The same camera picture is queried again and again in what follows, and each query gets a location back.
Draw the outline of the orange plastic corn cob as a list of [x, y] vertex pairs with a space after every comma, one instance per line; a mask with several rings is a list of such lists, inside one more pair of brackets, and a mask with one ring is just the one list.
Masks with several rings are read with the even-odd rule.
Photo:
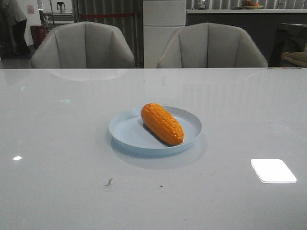
[[148, 103], [141, 109], [143, 123], [168, 145], [176, 146], [184, 141], [181, 124], [161, 105]]

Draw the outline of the light blue round plate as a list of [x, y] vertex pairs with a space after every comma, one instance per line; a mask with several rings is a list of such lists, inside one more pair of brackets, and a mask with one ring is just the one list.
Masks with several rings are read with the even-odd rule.
[[183, 143], [169, 146], [159, 139], [144, 124], [142, 107], [134, 107], [114, 116], [109, 123], [113, 140], [126, 151], [143, 156], [167, 156], [189, 149], [202, 132], [202, 123], [197, 116], [186, 110], [164, 107], [181, 124], [185, 133]]

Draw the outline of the white drawer cabinet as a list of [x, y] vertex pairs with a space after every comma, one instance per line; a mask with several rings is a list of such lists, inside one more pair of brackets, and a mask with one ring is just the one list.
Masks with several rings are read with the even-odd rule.
[[143, 1], [144, 68], [156, 68], [171, 34], [185, 26], [185, 0]]

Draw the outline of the red barrier belt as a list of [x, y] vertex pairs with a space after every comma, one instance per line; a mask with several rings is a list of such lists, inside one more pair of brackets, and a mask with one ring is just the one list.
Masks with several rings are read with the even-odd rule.
[[96, 18], [119, 18], [119, 17], [130, 17], [134, 16], [135, 13], [119, 13], [119, 14], [87, 14], [81, 15], [84, 19], [96, 19]]

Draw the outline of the red trash bin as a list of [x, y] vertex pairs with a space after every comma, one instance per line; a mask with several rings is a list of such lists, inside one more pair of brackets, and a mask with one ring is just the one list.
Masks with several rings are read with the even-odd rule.
[[46, 37], [46, 31], [42, 25], [31, 25], [31, 35], [34, 48], [38, 48]]

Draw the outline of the metal trolley in background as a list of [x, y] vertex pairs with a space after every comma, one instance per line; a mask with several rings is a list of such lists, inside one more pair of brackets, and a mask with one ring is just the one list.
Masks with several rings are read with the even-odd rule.
[[44, 12], [39, 10], [41, 24], [46, 29], [51, 29], [59, 25], [74, 23], [72, 12]]

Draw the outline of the dark grey kitchen counter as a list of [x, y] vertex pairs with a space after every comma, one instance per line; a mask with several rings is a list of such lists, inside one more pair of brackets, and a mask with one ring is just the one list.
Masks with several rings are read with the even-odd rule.
[[252, 37], [269, 61], [275, 33], [282, 23], [307, 24], [306, 9], [187, 10], [186, 26], [218, 23], [240, 27]]

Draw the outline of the fruit bowl on counter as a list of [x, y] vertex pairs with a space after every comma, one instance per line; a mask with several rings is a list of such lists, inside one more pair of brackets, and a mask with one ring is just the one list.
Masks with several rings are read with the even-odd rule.
[[248, 10], [256, 10], [256, 9], [262, 9], [263, 5], [260, 5], [257, 2], [254, 2], [252, 0], [243, 0], [241, 2], [241, 5], [243, 8], [248, 9]]

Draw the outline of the person in background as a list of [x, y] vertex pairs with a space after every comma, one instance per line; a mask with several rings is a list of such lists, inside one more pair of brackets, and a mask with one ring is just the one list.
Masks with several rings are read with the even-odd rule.
[[1, 0], [0, 8], [6, 18], [8, 26], [12, 29], [12, 35], [17, 45], [19, 55], [27, 55], [31, 51], [25, 41], [24, 33], [27, 18], [16, 0]]

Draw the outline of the beige cushion at right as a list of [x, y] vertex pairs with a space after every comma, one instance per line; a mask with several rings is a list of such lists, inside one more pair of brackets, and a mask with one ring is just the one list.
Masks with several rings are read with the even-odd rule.
[[300, 66], [304, 68], [307, 67], [307, 52], [306, 51], [292, 52], [292, 53], [284, 52], [281, 54], [281, 58], [296, 66]]

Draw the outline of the dark side table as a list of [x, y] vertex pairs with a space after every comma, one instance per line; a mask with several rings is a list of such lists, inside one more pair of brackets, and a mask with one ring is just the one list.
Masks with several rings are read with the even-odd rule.
[[285, 64], [281, 58], [284, 52], [304, 51], [307, 43], [307, 25], [296, 23], [282, 23], [278, 26], [273, 49], [268, 61], [269, 67], [280, 67]]

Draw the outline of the pink wall notice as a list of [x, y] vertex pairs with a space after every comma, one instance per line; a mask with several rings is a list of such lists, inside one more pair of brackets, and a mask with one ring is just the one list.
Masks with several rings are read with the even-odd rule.
[[35, 9], [33, 5], [27, 5], [27, 12], [29, 15], [34, 14], [35, 13]]

